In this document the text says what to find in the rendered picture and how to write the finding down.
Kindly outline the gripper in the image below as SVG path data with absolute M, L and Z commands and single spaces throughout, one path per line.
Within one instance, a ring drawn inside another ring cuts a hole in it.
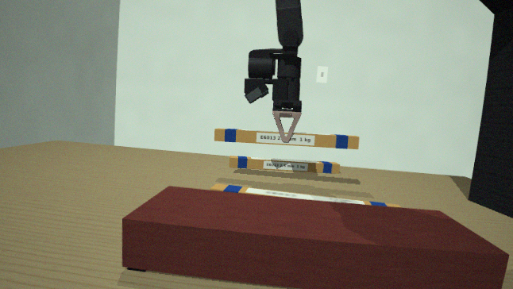
M 280 132 L 280 136 L 282 142 L 289 142 L 291 135 L 294 132 L 294 129 L 299 121 L 299 118 L 302 113 L 302 101 L 299 101 L 299 92 L 300 92 L 300 79 L 294 79 L 293 82 L 291 78 L 288 79 L 288 93 L 287 100 L 277 100 L 273 99 L 273 108 L 274 109 L 282 109 L 282 110 L 274 110 L 272 109 L 273 116 L 276 121 L 276 125 Z M 293 110 L 291 109 L 293 108 Z M 294 118 L 291 127 L 288 131 L 287 136 L 284 135 L 284 129 L 281 124 L 280 118 Z

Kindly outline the tan welding electrode pack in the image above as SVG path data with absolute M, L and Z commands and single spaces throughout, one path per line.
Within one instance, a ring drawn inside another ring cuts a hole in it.
M 229 156 L 229 168 L 251 168 L 278 171 L 305 171 L 339 174 L 340 164 L 327 161 Z

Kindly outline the tan cardboard pack with blue bands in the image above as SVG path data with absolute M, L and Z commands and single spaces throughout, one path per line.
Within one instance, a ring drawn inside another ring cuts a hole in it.
M 234 185 L 225 185 L 225 184 L 218 184 L 216 183 L 212 188 L 211 191 L 226 191 L 226 192 L 234 192 L 234 193 L 242 193 L 242 194 L 251 194 L 251 195 L 267 195 L 267 196 L 276 196 L 276 197 L 285 197 L 285 198 L 300 198 L 300 199 L 310 199 L 310 200 L 322 200 L 322 201 L 331 201 L 331 202 L 347 202 L 347 203 L 355 203 L 355 204 L 364 204 L 364 205 L 374 205 L 374 206 L 394 206 L 394 207 L 401 207 L 400 205 L 396 204 L 389 204 L 384 202 L 368 202 L 368 201 L 361 201 L 361 200 L 353 200 L 353 199 L 346 199 L 346 198 L 332 198 L 332 197 L 326 197 L 326 196 L 318 196 L 318 195 L 305 195 L 305 194 L 298 194 L 298 193 L 291 193 L 291 192 L 284 192 L 284 191 L 271 191 L 271 190 L 265 190 L 265 189 L 257 189 L 257 188 L 251 188 L 251 187 L 240 187 L 240 186 L 234 186 Z

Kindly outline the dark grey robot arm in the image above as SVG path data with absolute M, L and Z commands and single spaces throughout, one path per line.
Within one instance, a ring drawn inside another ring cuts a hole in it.
M 249 53 L 249 79 L 245 79 L 245 97 L 249 103 L 268 94 L 266 84 L 272 84 L 272 101 L 287 100 L 286 78 L 291 77 L 293 81 L 301 77 L 302 59 L 297 56 L 298 47 L 303 42 L 301 1 L 276 0 L 276 18 L 278 40 L 283 48 L 255 49 Z M 272 79 L 276 71 L 276 60 L 277 78 L 283 79 Z

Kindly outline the tan pack of welding electrodes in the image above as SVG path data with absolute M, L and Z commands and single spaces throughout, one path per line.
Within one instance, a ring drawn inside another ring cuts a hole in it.
M 359 148 L 358 136 L 321 133 L 293 133 L 289 142 L 282 142 L 279 131 L 249 129 L 214 129 L 214 141 L 322 148 Z

